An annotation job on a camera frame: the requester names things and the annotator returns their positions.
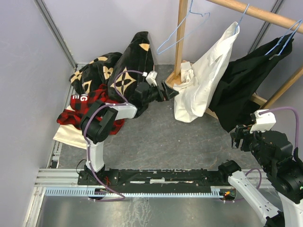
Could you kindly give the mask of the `black button shirt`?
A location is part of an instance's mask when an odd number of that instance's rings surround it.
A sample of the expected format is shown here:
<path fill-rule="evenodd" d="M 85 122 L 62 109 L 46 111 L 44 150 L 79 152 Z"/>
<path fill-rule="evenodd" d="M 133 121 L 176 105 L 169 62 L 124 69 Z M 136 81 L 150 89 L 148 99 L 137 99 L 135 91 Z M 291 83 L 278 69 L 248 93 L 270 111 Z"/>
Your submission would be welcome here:
<path fill-rule="evenodd" d="M 248 125 L 252 122 L 250 114 L 258 110 L 260 105 L 250 98 L 271 70 L 292 52 L 293 38 L 280 56 L 269 59 L 279 53 L 287 39 L 286 36 L 279 47 L 265 55 L 279 38 L 260 46 L 240 59 L 229 62 L 209 105 L 209 109 L 215 112 L 225 131 L 230 132 L 238 124 Z"/>

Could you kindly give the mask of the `white dress shirt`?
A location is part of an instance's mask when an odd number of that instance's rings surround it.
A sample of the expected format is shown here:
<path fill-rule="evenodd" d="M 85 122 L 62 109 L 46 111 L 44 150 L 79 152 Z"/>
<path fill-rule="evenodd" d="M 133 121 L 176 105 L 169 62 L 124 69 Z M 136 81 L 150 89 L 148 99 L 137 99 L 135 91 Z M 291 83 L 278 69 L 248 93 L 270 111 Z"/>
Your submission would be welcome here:
<path fill-rule="evenodd" d="M 181 84 L 173 88 L 179 92 L 174 98 L 174 117 L 181 122 L 192 122 L 202 117 L 209 107 L 216 87 L 229 64 L 232 47 L 240 30 L 233 32 L 237 22 L 233 22 L 221 38 L 194 64 L 183 63 Z"/>

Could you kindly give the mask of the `red black plaid shirt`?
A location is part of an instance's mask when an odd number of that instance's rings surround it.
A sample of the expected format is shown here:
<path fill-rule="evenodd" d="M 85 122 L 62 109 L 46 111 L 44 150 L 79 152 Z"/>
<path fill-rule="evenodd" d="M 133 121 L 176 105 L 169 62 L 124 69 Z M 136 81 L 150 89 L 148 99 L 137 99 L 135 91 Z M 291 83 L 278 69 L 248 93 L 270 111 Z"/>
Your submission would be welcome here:
<path fill-rule="evenodd" d="M 94 102 L 100 100 L 104 103 L 117 104 L 115 100 L 111 100 L 107 94 L 107 85 L 101 84 L 95 91 L 88 94 L 72 95 L 70 100 L 71 110 L 64 109 L 58 116 L 56 122 L 60 125 L 73 125 L 80 130 L 80 122 L 82 117 L 88 112 Z"/>

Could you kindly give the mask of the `light blue hanger with shirt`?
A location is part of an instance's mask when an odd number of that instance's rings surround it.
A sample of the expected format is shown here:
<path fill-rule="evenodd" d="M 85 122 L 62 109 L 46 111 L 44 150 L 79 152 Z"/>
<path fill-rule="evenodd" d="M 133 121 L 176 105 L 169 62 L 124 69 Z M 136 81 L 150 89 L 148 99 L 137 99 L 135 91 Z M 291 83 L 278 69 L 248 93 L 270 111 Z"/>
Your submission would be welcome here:
<path fill-rule="evenodd" d="M 282 41 L 284 40 L 284 38 L 287 36 L 287 39 L 285 40 L 284 44 L 282 45 L 282 48 L 280 49 L 279 53 L 274 54 L 272 57 L 270 57 L 269 59 L 274 58 L 275 56 L 280 56 L 283 52 L 283 50 L 286 48 L 286 46 L 288 45 L 288 43 L 290 42 L 290 40 L 293 38 L 293 36 L 295 35 L 295 33 L 298 31 L 299 27 L 301 26 L 303 20 L 299 19 L 298 21 L 296 21 L 294 24 L 292 24 L 288 30 L 285 32 L 285 34 L 279 38 L 278 42 L 267 52 L 265 53 L 265 55 L 270 54 L 271 52 L 273 52 L 277 47 L 279 47 L 282 44 Z"/>

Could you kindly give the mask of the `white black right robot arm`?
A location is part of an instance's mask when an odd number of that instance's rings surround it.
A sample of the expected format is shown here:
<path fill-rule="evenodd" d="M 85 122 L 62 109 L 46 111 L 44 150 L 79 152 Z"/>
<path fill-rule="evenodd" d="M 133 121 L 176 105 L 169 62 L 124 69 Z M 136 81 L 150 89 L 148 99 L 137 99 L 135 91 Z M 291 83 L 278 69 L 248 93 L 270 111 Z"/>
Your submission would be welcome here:
<path fill-rule="evenodd" d="M 278 192 L 283 209 L 270 203 L 233 160 L 218 167 L 218 181 L 230 184 L 253 208 L 266 227 L 301 227 L 303 225 L 303 163 L 298 148 L 293 148 L 284 133 L 252 132 L 251 126 L 237 125 L 231 133 L 232 146 L 250 152 L 267 179 Z"/>

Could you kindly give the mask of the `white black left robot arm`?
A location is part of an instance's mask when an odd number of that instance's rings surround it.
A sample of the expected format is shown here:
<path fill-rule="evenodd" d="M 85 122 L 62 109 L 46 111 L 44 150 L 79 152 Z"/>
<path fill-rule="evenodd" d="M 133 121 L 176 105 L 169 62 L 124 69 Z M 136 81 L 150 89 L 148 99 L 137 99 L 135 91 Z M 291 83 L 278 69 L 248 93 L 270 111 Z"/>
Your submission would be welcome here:
<path fill-rule="evenodd" d="M 97 100 L 82 117 L 80 128 L 87 149 L 85 166 L 90 170 L 88 178 L 94 184 L 101 184 L 105 179 L 104 141 L 114 129 L 116 121 L 136 118 L 147 109 L 150 102 L 168 101 L 179 94 L 165 81 L 161 84 L 163 89 L 147 82 L 140 83 L 130 96 L 129 102 L 110 104 Z"/>

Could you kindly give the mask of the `black beige patterned fleece blanket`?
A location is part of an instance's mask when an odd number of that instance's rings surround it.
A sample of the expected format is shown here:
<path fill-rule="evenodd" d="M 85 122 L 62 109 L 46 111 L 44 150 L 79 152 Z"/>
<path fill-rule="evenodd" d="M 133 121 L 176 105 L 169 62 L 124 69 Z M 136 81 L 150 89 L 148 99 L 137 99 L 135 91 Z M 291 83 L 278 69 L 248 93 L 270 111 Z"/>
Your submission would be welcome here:
<path fill-rule="evenodd" d="M 123 53 L 109 52 L 86 64 L 73 73 L 69 81 L 78 94 L 85 94 L 99 89 L 100 85 L 107 86 L 110 100 L 123 102 L 121 93 L 130 103 L 137 107 L 136 117 L 139 117 L 148 104 L 135 101 L 133 96 L 143 76 L 131 72 L 150 72 L 154 61 L 150 50 L 149 32 L 141 31 L 134 35 L 132 41 Z"/>

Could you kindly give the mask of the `cream folded cloth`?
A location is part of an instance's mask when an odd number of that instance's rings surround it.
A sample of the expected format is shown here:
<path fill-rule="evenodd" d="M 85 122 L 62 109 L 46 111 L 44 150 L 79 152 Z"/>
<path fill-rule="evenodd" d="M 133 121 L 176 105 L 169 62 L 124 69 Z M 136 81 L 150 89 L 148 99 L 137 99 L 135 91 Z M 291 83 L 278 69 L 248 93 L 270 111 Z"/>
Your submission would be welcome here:
<path fill-rule="evenodd" d="M 69 146 L 86 149 L 86 141 L 80 129 L 82 115 L 70 105 L 58 116 L 59 128 L 53 139 Z"/>

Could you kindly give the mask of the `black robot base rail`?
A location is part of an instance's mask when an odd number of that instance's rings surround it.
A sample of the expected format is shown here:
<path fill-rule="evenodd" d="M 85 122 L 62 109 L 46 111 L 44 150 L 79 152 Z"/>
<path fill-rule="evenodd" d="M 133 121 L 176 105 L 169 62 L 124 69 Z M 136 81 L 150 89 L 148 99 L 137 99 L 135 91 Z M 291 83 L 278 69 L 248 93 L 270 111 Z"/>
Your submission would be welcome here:
<path fill-rule="evenodd" d="M 222 201 L 236 198 L 220 171 L 109 169 L 93 174 L 89 169 L 78 173 L 78 185 L 103 185 L 123 195 L 218 196 Z"/>

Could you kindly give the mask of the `aluminium frame rail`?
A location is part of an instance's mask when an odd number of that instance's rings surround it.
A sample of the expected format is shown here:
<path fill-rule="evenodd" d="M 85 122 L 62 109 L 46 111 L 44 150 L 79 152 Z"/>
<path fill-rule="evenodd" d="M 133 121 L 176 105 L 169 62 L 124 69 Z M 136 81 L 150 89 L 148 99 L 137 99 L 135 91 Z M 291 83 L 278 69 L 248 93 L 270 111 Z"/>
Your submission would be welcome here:
<path fill-rule="evenodd" d="M 69 64 L 76 69 L 77 63 L 74 60 L 60 30 L 56 26 L 49 10 L 47 9 L 47 6 L 43 0 L 34 0 L 34 3 L 36 4 L 37 8 L 39 9 L 41 15 L 43 16 L 44 20 L 46 21 L 49 29 L 51 30 L 52 34 L 54 35 L 57 43 L 59 44 L 61 50 L 63 51 L 66 59 L 68 60 Z"/>

